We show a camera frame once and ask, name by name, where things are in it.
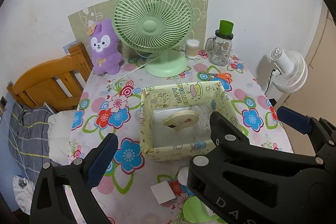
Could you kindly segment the green case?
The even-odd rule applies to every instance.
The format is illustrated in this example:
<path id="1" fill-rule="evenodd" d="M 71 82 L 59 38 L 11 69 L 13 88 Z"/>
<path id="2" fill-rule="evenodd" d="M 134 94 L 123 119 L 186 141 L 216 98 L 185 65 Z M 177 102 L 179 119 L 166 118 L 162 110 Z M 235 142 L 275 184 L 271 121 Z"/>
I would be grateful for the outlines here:
<path id="1" fill-rule="evenodd" d="M 196 196 L 189 197 L 183 205 L 184 219 L 190 223 L 217 221 L 226 223 Z"/>

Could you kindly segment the white 45W charger box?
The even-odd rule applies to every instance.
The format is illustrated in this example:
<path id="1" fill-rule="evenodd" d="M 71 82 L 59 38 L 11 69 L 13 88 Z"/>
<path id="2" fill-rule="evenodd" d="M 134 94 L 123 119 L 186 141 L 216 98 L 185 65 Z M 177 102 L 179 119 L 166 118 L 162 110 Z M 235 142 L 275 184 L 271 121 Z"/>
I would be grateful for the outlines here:
<path id="1" fill-rule="evenodd" d="M 158 204 L 163 204 L 175 199 L 175 194 L 167 181 L 160 182 L 150 188 Z"/>

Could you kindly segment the white oval case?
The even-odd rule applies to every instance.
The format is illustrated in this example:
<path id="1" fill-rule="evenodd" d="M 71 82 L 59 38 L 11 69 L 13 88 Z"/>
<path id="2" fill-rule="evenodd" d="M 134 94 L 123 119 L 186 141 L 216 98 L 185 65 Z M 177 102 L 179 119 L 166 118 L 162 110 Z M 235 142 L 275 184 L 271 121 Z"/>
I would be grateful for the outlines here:
<path id="1" fill-rule="evenodd" d="M 189 174 L 189 168 L 187 166 L 182 167 L 178 172 L 177 179 L 181 185 L 187 186 L 188 174 Z"/>

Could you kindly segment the white patterned cloth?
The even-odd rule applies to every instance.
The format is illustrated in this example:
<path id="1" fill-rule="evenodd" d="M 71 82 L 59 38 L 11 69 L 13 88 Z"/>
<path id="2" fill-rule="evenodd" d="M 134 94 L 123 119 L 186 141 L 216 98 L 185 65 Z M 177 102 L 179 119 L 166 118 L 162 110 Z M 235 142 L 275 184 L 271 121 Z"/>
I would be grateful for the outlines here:
<path id="1" fill-rule="evenodd" d="M 21 211 L 27 215 L 30 215 L 31 212 L 34 190 L 35 184 L 28 178 L 21 176 L 13 177 L 13 192 L 15 200 Z"/>

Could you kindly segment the white pillow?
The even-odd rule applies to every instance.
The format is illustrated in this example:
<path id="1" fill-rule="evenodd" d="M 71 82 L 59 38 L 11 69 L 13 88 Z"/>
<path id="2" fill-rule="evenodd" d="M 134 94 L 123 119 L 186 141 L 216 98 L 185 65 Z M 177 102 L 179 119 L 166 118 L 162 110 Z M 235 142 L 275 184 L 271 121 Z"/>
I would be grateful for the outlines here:
<path id="1" fill-rule="evenodd" d="M 75 110 L 60 111 L 48 118 L 49 158 L 60 165 L 67 162 L 75 113 Z"/>

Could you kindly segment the floral tablecloth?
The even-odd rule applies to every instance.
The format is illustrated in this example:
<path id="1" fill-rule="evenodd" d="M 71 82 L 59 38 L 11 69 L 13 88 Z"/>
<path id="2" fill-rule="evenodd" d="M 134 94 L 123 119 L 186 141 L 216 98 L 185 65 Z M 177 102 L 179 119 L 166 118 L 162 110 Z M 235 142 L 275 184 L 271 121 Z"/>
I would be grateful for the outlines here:
<path id="1" fill-rule="evenodd" d="M 192 192 L 178 182 L 180 169 L 189 156 L 179 160 L 153 161 L 142 153 L 139 111 L 142 90 L 148 86 L 177 83 L 220 81 L 229 96 L 242 133 L 253 145 L 276 151 L 292 148 L 274 107 L 252 73 L 236 56 L 224 67 L 209 62 L 206 51 L 178 75 L 159 78 L 142 68 L 138 57 L 124 61 L 118 74 L 99 76 L 92 73 L 75 113 L 67 162 L 83 158 L 102 139 L 113 133 L 118 150 L 100 184 L 93 189 L 96 200 L 112 223 L 186 223 L 183 205 Z M 230 73 L 232 82 L 205 75 Z M 175 199 L 158 204 L 151 186 L 167 181 Z"/>

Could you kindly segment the grey plaid blanket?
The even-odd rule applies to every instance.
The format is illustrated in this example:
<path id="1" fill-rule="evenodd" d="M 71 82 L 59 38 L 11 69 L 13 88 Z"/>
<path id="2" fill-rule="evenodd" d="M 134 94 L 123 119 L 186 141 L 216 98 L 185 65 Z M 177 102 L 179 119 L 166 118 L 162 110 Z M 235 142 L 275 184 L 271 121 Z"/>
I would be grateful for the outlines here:
<path id="1" fill-rule="evenodd" d="M 34 184 L 44 163 L 57 166 L 49 157 L 48 118 L 51 115 L 46 107 L 31 109 L 17 102 L 11 110 L 9 149 L 23 175 Z"/>

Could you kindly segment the white clip fan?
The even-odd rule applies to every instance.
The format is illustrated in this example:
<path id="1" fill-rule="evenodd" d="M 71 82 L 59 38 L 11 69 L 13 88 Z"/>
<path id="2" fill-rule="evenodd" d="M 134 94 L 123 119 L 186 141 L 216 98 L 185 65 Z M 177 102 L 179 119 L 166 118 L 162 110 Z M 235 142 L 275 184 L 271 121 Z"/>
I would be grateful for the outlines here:
<path id="1" fill-rule="evenodd" d="M 298 51 L 274 48 L 270 59 L 280 72 L 274 80 L 275 88 L 285 94 L 300 90 L 307 79 L 307 64 Z"/>

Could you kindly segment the beige round compact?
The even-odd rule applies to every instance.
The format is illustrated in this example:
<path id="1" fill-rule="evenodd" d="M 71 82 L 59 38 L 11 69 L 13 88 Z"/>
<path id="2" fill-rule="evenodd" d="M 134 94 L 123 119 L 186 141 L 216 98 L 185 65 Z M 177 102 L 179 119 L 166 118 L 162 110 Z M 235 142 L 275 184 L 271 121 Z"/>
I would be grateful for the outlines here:
<path id="1" fill-rule="evenodd" d="M 193 110 L 183 110 L 172 114 L 163 124 L 175 131 L 191 127 L 198 123 L 199 115 Z"/>

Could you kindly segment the yellow cartoon storage box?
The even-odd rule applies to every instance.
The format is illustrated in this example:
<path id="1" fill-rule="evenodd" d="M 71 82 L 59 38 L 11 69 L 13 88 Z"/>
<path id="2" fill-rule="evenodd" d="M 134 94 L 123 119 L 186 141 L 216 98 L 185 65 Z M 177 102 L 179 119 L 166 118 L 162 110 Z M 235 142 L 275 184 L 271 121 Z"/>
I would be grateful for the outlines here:
<path id="1" fill-rule="evenodd" d="M 195 111 L 199 115 L 198 123 L 179 131 L 163 124 L 169 116 L 183 110 Z M 142 153 L 153 161 L 179 160 L 208 153 L 215 147 L 210 128 L 210 116 L 215 111 L 236 128 L 240 127 L 220 81 L 145 87 L 139 111 Z"/>

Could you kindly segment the wooden chair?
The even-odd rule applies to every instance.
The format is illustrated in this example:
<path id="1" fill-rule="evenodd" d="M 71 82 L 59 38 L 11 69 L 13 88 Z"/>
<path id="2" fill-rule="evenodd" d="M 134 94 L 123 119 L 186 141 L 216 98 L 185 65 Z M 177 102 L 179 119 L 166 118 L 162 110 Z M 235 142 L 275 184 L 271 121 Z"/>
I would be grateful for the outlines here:
<path id="1" fill-rule="evenodd" d="M 92 72 L 92 61 L 83 43 L 69 47 L 61 59 L 41 63 L 26 71 L 7 91 L 16 102 L 31 109 L 52 106 L 56 111 L 73 110 L 80 102 L 84 87 L 76 78 L 80 73 L 85 82 Z"/>

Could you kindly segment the purple plush bunny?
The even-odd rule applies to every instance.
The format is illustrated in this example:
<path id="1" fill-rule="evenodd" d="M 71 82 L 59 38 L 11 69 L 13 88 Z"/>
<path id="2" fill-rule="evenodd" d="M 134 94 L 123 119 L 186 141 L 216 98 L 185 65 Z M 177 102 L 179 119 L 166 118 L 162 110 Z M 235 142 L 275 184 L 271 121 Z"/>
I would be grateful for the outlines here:
<path id="1" fill-rule="evenodd" d="M 89 45 L 93 70 L 97 75 L 115 75 L 119 72 L 122 54 L 118 51 L 118 36 L 110 19 L 96 23 L 89 37 Z"/>

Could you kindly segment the glass jar green lid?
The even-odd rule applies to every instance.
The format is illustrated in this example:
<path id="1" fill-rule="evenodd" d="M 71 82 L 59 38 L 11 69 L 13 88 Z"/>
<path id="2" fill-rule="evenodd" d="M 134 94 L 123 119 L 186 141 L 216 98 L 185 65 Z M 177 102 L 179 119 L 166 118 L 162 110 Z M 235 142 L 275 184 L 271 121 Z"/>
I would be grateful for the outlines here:
<path id="1" fill-rule="evenodd" d="M 221 20 L 219 28 L 215 31 L 215 36 L 206 41 L 205 50 L 208 53 L 209 61 L 213 65 L 224 67 L 228 63 L 231 53 L 232 33 L 234 24 L 228 20 Z"/>

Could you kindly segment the cotton swab container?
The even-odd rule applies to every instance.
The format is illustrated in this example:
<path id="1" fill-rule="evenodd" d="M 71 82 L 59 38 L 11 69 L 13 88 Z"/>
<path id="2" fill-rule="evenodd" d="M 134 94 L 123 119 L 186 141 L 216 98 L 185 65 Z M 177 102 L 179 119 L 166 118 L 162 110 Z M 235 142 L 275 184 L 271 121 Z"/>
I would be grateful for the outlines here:
<path id="1" fill-rule="evenodd" d="M 200 41 L 197 39 L 186 40 L 185 54 L 188 59 L 196 59 L 198 56 Z"/>

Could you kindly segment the green desk fan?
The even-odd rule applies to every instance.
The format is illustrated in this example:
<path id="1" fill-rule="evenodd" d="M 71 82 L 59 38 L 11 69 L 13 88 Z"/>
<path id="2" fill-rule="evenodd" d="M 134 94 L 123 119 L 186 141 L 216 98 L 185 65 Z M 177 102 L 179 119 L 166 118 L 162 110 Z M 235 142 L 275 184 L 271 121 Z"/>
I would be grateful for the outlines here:
<path id="1" fill-rule="evenodd" d="M 148 53 L 145 70 L 156 77 L 172 77 L 187 68 L 176 50 L 193 27 L 189 0 L 117 0 L 113 29 L 118 38 L 138 52 Z"/>

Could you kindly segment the orange handled scissors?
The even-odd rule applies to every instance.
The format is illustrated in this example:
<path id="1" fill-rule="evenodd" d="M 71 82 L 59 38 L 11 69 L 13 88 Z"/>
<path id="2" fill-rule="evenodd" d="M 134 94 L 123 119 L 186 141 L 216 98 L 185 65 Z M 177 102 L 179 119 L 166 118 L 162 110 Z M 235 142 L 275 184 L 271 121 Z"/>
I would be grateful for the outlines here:
<path id="1" fill-rule="evenodd" d="M 204 72 L 205 75 L 208 76 L 214 76 L 217 77 L 219 79 L 223 79 L 228 83 L 232 82 L 232 75 L 230 73 L 208 73 L 208 72 Z"/>

